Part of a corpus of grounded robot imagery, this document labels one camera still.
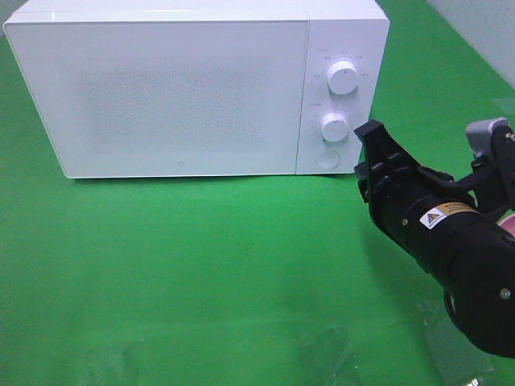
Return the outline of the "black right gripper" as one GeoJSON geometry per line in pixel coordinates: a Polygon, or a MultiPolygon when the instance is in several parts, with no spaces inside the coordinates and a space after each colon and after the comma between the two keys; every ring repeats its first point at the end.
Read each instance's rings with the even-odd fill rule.
{"type": "Polygon", "coordinates": [[[436,221],[420,219],[440,204],[473,209],[473,198],[450,175],[421,166],[380,121],[371,120],[354,133],[365,151],[365,160],[354,167],[360,195],[374,224],[401,248],[411,248],[415,241],[411,231],[430,230],[436,221]]]}

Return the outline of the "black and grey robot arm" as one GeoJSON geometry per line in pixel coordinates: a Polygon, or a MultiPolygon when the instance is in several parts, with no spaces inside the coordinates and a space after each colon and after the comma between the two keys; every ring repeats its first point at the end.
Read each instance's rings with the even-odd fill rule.
{"type": "Polygon", "coordinates": [[[447,313],[476,347],[514,355],[514,132],[503,117],[471,123],[474,155],[461,180],[421,165],[371,120],[356,130],[358,187],[375,225],[444,290],[447,313]]]}

